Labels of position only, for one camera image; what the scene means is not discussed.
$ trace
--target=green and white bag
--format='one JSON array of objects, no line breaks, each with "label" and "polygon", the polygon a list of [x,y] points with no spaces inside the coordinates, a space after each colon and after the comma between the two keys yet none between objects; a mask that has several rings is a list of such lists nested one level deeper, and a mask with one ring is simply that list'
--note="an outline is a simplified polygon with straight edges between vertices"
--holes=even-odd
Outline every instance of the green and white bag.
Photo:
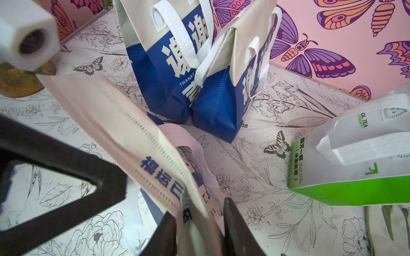
[{"label": "green and white bag", "polygon": [[410,202],[410,85],[292,144],[289,188],[329,205]]}]

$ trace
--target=black and white sketch pattern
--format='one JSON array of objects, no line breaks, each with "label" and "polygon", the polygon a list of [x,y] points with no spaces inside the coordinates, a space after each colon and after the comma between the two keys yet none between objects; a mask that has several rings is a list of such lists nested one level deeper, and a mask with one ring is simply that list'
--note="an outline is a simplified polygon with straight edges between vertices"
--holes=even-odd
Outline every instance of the black and white sketch pattern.
[{"label": "black and white sketch pattern", "polygon": [[[91,70],[87,74],[74,70],[94,60],[101,60],[98,64],[104,71]],[[148,110],[126,55],[114,11],[67,42],[54,61],[61,75],[106,76],[137,106]],[[232,144],[195,128],[192,119],[184,126],[202,145],[205,161],[215,174],[220,190],[234,199],[267,255],[370,255],[362,207],[330,207],[287,188],[290,160],[287,146],[361,101],[273,66],[269,68],[267,82],[267,88],[256,97]],[[0,114],[113,162],[47,90],[18,99],[0,97]],[[95,189],[87,181],[28,164],[15,167],[13,175],[15,187],[0,214],[2,229],[87,196]],[[144,198],[134,196],[143,227],[136,234],[133,250],[140,251],[156,224]],[[121,204],[114,206],[27,255],[131,255],[124,243],[125,215],[126,209]]]}]

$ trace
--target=purple butterfly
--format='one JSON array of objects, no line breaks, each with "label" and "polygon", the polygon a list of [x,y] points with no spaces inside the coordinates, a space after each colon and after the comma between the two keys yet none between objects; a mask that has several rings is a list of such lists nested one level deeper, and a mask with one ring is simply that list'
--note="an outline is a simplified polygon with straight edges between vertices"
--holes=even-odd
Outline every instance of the purple butterfly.
[{"label": "purple butterfly", "polygon": [[[281,10],[282,23],[271,50],[271,59],[283,54],[281,61],[293,59],[286,69],[309,78],[312,77],[312,69],[309,62],[319,78],[345,77],[356,71],[355,66],[348,59],[337,53],[323,49],[306,49],[310,42],[318,44],[315,41],[308,40],[308,36],[305,33],[303,35],[306,39],[298,43],[298,30],[295,23],[283,8]],[[296,45],[291,49],[289,43]]]}]

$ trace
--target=black metal frame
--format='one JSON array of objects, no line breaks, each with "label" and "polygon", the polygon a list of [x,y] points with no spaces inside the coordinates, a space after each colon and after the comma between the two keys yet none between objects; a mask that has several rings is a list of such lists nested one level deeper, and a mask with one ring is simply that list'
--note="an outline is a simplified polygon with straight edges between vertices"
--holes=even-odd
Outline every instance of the black metal frame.
[{"label": "black metal frame", "polygon": [[21,255],[125,199],[127,176],[118,166],[0,116],[0,203],[7,197],[13,166],[21,162],[88,180],[97,189],[0,231],[0,255]]}]

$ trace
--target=blue tote bag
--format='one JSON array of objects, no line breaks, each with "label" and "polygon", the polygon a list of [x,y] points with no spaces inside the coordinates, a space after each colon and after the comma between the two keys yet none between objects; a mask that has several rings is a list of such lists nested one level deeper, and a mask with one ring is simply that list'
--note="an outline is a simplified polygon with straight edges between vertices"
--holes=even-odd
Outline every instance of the blue tote bag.
[{"label": "blue tote bag", "polygon": [[276,0],[258,0],[220,32],[194,78],[202,87],[193,106],[196,127],[229,143],[234,140],[266,84],[281,20]]},{"label": "blue tote bag", "polygon": [[185,123],[200,90],[194,83],[195,69],[212,44],[209,0],[113,2],[148,108]]}]

